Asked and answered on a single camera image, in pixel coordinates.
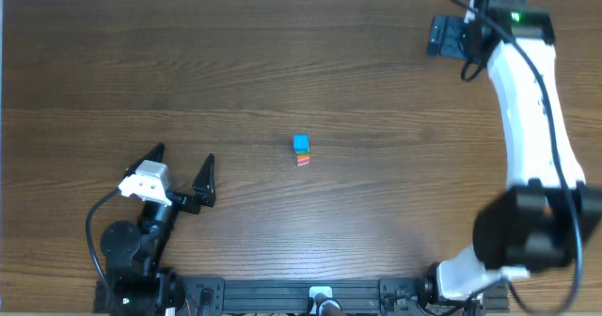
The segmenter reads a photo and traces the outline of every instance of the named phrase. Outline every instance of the blue cube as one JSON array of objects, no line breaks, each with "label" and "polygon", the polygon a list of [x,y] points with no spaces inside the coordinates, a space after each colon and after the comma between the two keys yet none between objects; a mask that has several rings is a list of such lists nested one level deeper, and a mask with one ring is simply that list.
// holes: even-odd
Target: blue cube
[{"label": "blue cube", "polygon": [[306,134],[296,134],[293,136],[294,152],[309,152],[309,136]]}]

